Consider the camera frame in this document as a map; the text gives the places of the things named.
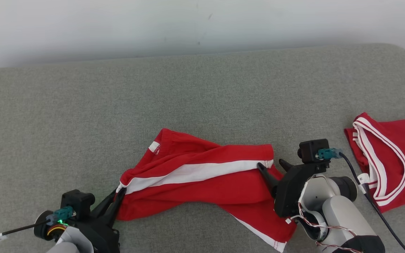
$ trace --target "gray fabric surface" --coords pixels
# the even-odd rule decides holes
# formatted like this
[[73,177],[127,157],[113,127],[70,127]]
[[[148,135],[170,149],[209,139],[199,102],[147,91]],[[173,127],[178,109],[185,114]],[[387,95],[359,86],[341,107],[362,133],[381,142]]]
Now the gray fabric surface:
[[[0,232],[57,209],[71,189],[100,201],[161,128],[219,144],[271,143],[276,159],[292,163],[299,142],[328,138],[354,160],[343,129],[364,111],[405,118],[405,50],[371,44],[0,69]],[[340,160],[327,174],[350,176]],[[402,252],[363,196],[355,205],[387,252]],[[405,242],[405,206],[385,217]],[[208,203],[115,227],[122,252],[275,252]],[[1,242],[0,253],[52,245],[29,230]],[[286,252],[315,245],[299,227]]]

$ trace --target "yellow wire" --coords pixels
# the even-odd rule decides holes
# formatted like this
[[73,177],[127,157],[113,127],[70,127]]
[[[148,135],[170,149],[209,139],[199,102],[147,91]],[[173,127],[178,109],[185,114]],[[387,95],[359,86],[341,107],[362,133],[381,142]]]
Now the yellow wire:
[[65,229],[64,229],[63,227],[58,226],[58,227],[55,227],[55,228],[51,229],[50,231],[48,231],[48,234],[46,234],[46,235],[49,236],[50,233],[53,232],[53,231],[56,230],[56,229],[62,229],[63,231],[65,231]]

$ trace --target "folded red jersey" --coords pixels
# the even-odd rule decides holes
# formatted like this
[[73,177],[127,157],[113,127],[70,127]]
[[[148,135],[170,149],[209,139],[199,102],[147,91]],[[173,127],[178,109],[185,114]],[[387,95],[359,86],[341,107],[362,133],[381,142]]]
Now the folded red jersey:
[[376,122],[365,112],[345,129],[380,211],[405,205],[405,120]]
[[135,168],[121,176],[126,188],[120,220],[160,213],[184,202],[215,203],[282,252],[296,225],[273,211],[274,200],[256,169],[262,162],[278,179],[271,145],[227,145],[162,129]]

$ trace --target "white wall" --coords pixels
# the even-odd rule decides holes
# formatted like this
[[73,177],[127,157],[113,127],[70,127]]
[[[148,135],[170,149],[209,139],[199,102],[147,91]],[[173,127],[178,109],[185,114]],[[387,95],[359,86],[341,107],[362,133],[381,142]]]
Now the white wall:
[[0,0],[0,67],[359,42],[405,48],[405,0]]

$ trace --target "green led light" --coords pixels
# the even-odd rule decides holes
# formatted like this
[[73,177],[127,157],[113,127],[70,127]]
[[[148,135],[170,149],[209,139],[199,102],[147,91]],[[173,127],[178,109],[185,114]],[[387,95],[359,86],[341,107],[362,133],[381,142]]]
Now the green led light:
[[60,223],[62,225],[68,226],[68,224],[64,223],[62,220],[58,220],[57,223]]

